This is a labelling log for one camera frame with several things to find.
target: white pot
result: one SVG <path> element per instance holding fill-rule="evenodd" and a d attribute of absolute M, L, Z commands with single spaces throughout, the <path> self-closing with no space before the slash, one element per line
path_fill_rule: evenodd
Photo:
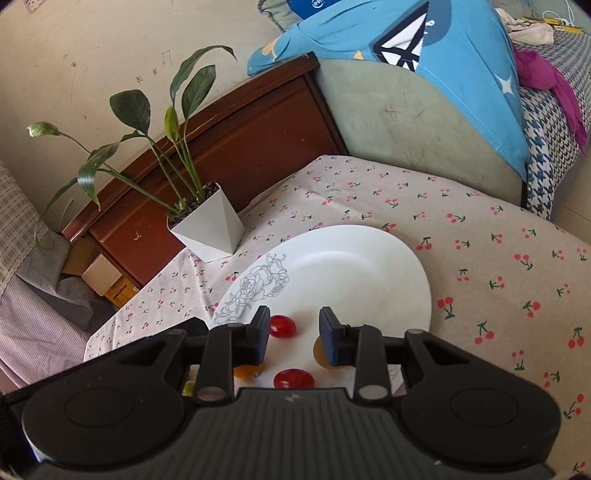
<path fill-rule="evenodd" d="M 170 232 L 204 262 L 229 257 L 244 234 L 244 225 L 221 187 Z"/>

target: magenta cloth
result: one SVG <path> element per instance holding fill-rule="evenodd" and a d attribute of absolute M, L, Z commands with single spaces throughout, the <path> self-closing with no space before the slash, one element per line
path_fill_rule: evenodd
<path fill-rule="evenodd" d="M 558 100 L 566 116 L 566 122 L 574 133 L 574 139 L 584 150 L 587 145 L 587 132 L 583 115 L 573 88 L 558 69 L 534 50 L 517 50 L 513 46 L 513 55 L 517 65 L 519 84 L 538 90 L 550 90 Z"/>

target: orange cherry tomato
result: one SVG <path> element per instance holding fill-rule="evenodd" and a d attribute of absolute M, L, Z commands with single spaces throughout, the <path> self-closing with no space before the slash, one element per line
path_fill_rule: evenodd
<path fill-rule="evenodd" d="M 314 347 L 312 349 L 312 353 L 314 355 L 314 360 L 316 360 L 316 363 L 319 364 L 321 367 L 327 368 L 329 370 L 337 370 L 339 368 L 344 367 L 344 365 L 341 365 L 339 367 L 333 367 L 332 365 L 329 364 L 329 361 L 326 358 L 326 353 L 324 352 L 324 347 L 322 346 L 322 340 L 320 340 L 320 337 L 318 337 L 316 339 L 316 341 L 314 342 Z"/>
<path fill-rule="evenodd" d="M 242 380 L 252 380 L 258 377 L 263 370 L 263 365 L 240 365 L 234 367 L 234 377 Z"/>

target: cardboard box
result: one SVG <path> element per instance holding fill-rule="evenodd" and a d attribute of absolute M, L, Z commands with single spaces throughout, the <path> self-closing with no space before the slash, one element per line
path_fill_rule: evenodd
<path fill-rule="evenodd" d="M 70 250 L 61 272 L 67 275 L 81 277 L 98 256 L 99 251 L 95 248 L 94 244 L 86 238 L 81 238 Z"/>
<path fill-rule="evenodd" d="M 139 290 L 121 275 L 121 272 L 103 255 L 99 255 L 82 274 L 84 280 L 98 295 L 105 297 L 121 308 Z"/>

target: cherry-print bedsheet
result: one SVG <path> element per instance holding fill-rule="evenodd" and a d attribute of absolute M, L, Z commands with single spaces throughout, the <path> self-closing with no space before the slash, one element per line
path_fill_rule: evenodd
<path fill-rule="evenodd" d="M 231 282 L 280 242 L 329 225 L 369 225 L 417 254 L 433 334 L 556 399 L 562 428 L 550 464 L 576 472 L 591 461 L 590 246 L 459 183 L 341 156 L 314 160 L 241 218 L 246 233 L 234 256 L 205 264 L 181 251 L 90 338 L 85 359 L 192 316 L 213 327 Z"/>

